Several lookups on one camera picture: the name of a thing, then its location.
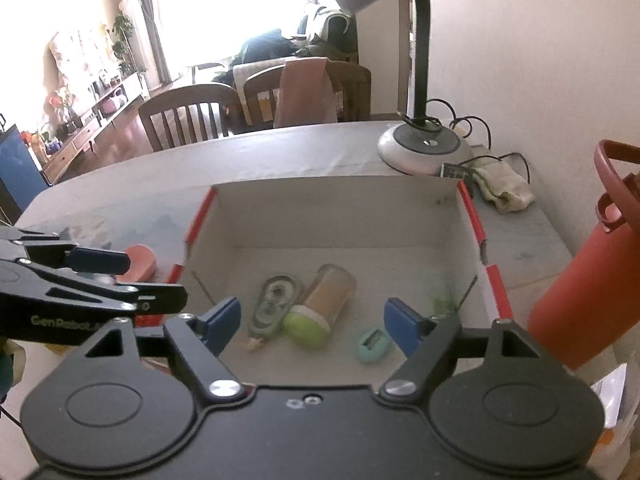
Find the teal pencil sharpener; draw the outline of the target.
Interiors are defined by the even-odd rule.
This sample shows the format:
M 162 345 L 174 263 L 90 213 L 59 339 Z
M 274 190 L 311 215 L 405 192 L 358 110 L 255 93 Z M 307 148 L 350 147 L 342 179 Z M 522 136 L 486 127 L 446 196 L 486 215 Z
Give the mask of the teal pencil sharpener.
M 381 361 L 390 352 L 392 340 L 381 327 L 371 327 L 358 340 L 357 360 L 362 364 Z

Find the clear correction tape dispenser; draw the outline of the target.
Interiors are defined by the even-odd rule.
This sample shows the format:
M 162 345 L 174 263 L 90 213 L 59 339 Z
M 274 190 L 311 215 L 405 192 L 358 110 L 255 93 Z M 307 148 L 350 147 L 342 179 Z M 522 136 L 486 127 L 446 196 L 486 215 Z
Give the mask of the clear correction tape dispenser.
M 246 350 L 255 352 L 279 336 L 283 320 L 296 304 L 304 284 L 293 275 L 277 274 L 262 283 L 247 325 Z

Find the pink heart-shaped dish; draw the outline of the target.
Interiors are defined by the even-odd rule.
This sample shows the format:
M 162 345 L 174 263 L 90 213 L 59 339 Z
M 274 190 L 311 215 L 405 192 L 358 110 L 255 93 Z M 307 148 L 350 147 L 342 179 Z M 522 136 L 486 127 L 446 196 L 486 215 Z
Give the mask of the pink heart-shaped dish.
M 157 261 L 152 249 L 137 244 L 128 247 L 125 252 L 129 257 L 130 266 L 125 274 L 115 276 L 116 281 L 119 283 L 142 283 L 152 280 L 157 269 Z

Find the green cap glue bottle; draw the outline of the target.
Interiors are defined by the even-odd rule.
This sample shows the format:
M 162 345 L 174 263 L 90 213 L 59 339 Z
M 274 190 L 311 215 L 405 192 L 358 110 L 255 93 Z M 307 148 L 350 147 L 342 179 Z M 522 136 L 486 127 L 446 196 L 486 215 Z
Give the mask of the green cap glue bottle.
M 320 266 L 311 284 L 285 315 L 285 333 L 302 347 L 324 347 L 356 288 L 356 278 L 341 266 L 329 263 Z

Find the green cylindrical toy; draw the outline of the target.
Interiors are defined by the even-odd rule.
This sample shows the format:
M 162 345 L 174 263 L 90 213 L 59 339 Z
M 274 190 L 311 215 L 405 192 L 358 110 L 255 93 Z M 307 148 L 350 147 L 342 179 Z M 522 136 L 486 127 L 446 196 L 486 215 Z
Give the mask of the green cylindrical toy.
M 458 304 L 449 294 L 443 294 L 433 297 L 432 309 L 434 315 L 450 316 L 457 313 Z

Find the blue cabinet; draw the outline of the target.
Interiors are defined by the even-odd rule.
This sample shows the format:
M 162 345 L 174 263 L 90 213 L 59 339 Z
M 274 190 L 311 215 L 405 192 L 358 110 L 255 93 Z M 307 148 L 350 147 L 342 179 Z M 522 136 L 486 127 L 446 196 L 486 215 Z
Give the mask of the blue cabinet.
M 50 184 L 34 163 L 16 125 L 1 133 L 0 148 L 1 212 L 15 223 Z

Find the red cardboard box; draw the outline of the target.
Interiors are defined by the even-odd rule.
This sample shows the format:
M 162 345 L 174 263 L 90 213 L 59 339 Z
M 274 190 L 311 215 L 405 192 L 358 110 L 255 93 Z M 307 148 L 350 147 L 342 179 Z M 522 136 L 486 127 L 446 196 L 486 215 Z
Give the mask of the red cardboard box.
M 383 323 L 398 298 L 422 315 L 449 294 L 463 325 L 489 326 L 511 312 L 496 266 L 485 258 L 486 234 L 459 181 L 417 177 L 316 177 L 217 185 L 204 197 L 170 278 L 189 294 L 194 314 L 233 296 L 242 315 L 254 310 L 262 283 L 293 275 L 310 284 L 324 264 L 357 280 L 355 295 L 324 347 L 306 349 L 277 336 L 246 350 L 241 327 L 222 352 L 239 378 L 264 385 L 380 384 L 404 360 L 398 349 L 373 364 L 357 344 Z

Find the red water bottle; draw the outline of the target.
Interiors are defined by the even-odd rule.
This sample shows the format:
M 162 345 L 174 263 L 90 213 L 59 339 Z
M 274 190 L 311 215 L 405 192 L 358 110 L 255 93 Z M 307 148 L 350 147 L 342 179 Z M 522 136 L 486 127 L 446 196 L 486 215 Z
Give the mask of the red water bottle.
M 621 177 L 616 162 L 637 165 L 639 149 L 602 140 L 594 150 L 604 193 L 598 223 L 567 268 L 534 305 L 527 330 L 572 370 L 612 346 L 639 323 L 639 176 Z

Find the white folded cloth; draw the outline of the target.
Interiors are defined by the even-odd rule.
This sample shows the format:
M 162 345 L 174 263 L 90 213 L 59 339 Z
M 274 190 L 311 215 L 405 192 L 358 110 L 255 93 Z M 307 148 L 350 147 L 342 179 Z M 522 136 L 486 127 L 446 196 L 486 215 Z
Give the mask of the white folded cloth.
M 499 214 L 522 211 L 535 201 L 530 185 L 506 162 L 481 158 L 474 160 L 472 168 L 484 200 Z

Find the low tv console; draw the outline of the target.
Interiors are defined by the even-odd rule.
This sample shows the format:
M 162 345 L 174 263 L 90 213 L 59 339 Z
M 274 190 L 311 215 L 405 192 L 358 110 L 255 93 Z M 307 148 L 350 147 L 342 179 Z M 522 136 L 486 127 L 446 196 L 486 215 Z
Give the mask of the low tv console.
M 105 88 L 91 106 L 79 115 L 81 126 L 69 133 L 62 148 L 50 156 L 43 166 L 43 177 L 50 184 L 58 181 L 66 173 L 70 164 L 84 151 L 94 152 L 96 138 L 109 126 L 115 125 L 116 118 L 130 105 L 149 97 L 145 76 L 135 72 L 121 79 L 113 87 Z

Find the grey desk lamp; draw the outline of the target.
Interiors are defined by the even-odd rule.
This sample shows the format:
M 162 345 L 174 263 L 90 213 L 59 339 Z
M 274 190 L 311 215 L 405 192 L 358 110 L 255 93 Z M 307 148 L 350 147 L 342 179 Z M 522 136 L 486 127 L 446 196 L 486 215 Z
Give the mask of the grey desk lamp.
M 336 0 L 349 12 L 378 0 Z M 442 167 L 460 166 L 472 155 L 469 143 L 427 114 L 431 0 L 398 0 L 398 122 L 378 139 L 378 156 L 410 176 L 440 177 Z

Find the dark wooden chair left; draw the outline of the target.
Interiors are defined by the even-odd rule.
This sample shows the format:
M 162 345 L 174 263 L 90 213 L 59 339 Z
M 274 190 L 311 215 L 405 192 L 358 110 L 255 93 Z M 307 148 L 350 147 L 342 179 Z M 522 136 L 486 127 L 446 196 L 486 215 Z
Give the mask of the dark wooden chair left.
M 154 152 L 247 132 L 238 92 L 216 82 L 167 90 L 138 113 Z

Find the pink cloth on chair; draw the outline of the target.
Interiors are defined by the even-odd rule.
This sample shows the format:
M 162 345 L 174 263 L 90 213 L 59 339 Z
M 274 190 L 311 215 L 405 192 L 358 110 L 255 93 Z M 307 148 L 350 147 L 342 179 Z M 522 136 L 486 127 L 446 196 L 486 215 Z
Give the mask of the pink cloth on chair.
M 276 128 L 337 122 L 327 58 L 296 58 L 282 68 L 273 125 Z

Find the wooden chair right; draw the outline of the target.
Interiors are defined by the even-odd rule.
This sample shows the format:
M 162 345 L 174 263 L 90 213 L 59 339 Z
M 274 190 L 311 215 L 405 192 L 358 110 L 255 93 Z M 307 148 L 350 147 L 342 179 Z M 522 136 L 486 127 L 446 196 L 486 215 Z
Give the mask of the wooden chair right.
M 243 93 L 257 129 L 366 122 L 371 117 L 371 82 L 367 67 L 316 56 L 249 76 Z

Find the sofa with clothes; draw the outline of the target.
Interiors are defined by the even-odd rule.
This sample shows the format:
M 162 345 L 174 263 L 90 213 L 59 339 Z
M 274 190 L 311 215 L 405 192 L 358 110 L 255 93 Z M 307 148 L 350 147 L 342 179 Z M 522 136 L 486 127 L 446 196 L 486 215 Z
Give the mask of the sofa with clothes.
M 358 58 L 356 18 L 340 9 L 313 4 L 298 23 L 295 34 L 285 35 L 280 29 L 270 30 L 247 40 L 232 56 L 229 68 L 216 75 L 213 82 L 233 86 L 235 66 L 297 56 L 325 56 L 332 61 L 353 61 Z

